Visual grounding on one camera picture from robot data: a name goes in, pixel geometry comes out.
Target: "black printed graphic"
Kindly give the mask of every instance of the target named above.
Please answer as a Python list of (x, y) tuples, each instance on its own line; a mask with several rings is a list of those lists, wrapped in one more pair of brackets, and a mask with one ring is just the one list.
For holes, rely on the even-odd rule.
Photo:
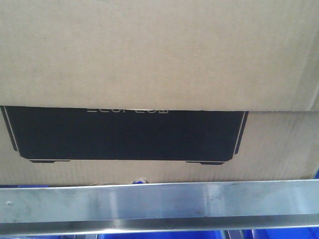
[(32, 162), (182, 160), (222, 164), (248, 112), (1, 107), (14, 149)]

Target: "metal shelf frame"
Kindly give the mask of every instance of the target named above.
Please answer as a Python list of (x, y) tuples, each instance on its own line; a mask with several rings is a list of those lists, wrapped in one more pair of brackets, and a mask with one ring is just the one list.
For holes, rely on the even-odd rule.
[(318, 227), (319, 180), (0, 189), (0, 235)]

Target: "shelf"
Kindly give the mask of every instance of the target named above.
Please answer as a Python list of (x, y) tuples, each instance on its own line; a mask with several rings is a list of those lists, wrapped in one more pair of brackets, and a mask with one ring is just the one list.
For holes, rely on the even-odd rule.
[(315, 227), (319, 180), (2, 188), (0, 215), (3, 236)]

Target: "corrugated cardboard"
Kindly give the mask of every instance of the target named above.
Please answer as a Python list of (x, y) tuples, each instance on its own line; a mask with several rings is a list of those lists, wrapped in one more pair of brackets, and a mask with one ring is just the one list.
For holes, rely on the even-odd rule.
[(312, 178), (319, 167), (319, 113), (249, 112), (239, 152), (222, 165), (183, 161), (31, 163), (13, 150), (0, 118), (0, 184), (91, 185)]
[(317, 0), (0, 3), (0, 105), (319, 109)]

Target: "cardboard flap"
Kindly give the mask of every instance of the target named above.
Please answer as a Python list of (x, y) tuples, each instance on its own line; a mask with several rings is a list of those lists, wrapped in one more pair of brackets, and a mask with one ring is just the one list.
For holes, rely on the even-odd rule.
[(2, 0), (0, 105), (307, 111), (316, 0)]

